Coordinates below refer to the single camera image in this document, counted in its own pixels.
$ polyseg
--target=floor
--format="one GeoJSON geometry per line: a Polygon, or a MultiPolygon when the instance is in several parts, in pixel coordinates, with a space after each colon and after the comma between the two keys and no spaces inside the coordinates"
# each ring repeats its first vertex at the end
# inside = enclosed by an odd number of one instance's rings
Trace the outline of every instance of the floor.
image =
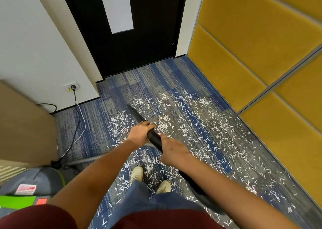
{"type": "MultiPolygon", "coordinates": [[[[98,85],[100,99],[81,105],[87,130],[68,155],[75,160],[108,152],[135,124],[125,113],[132,104],[156,123],[157,132],[183,141],[199,159],[264,199],[302,228],[321,228],[322,213],[261,145],[187,58],[166,59],[122,74],[98,85]]],[[[61,153],[70,145],[78,121],[75,108],[55,114],[61,153]]],[[[176,170],[158,160],[160,152],[141,147],[131,154],[104,197],[90,228],[104,228],[113,208],[122,202],[131,170],[143,166],[151,197],[167,179],[172,190],[196,200],[176,170]]],[[[227,215],[207,212],[225,228],[238,228],[227,215]]]]}

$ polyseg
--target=jeans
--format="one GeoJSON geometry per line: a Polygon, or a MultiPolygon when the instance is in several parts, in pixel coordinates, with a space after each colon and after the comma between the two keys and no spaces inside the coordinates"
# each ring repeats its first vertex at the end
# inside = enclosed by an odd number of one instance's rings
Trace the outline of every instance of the jeans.
{"type": "Polygon", "coordinates": [[[206,212],[195,202],[184,199],[175,192],[155,194],[149,200],[149,189],[144,182],[134,180],[123,202],[115,208],[107,223],[107,229],[114,226],[122,217],[134,212],[163,209],[193,209],[206,212]]]}

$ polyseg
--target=sneaker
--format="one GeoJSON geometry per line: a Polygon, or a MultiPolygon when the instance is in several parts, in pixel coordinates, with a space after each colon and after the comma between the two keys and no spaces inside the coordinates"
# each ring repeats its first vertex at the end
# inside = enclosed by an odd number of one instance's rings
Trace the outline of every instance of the sneaker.
{"type": "Polygon", "coordinates": [[[171,192],[171,183],[167,180],[161,182],[155,194],[171,192]]]}
{"type": "Polygon", "coordinates": [[[130,186],[134,180],[142,181],[143,180],[143,168],[141,166],[136,166],[131,173],[130,177],[130,186]]]}

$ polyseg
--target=black door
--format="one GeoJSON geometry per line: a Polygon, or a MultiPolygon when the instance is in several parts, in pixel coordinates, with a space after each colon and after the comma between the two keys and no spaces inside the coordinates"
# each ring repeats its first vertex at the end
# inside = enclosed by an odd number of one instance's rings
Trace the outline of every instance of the black door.
{"type": "Polygon", "coordinates": [[[103,77],[174,56],[185,0],[130,0],[133,30],[111,33],[102,0],[66,0],[103,77]]]}

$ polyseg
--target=hand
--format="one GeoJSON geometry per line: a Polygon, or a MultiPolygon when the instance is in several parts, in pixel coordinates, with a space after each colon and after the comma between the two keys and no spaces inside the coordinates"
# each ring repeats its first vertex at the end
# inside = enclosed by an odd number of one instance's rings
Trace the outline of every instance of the hand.
{"type": "Polygon", "coordinates": [[[161,142],[163,154],[160,157],[160,161],[165,165],[178,168],[184,159],[192,156],[192,154],[189,153],[188,148],[182,142],[167,137],[166,134],[161,134],[161,142]]]}
{"type": "Polygon", "coordinates": [[[142,147],[149,142],[147,132],[155,127],[150,121],[144,121],[133,126],[128,134],[127,140],[132,141],[137,147],[142,147]]]}

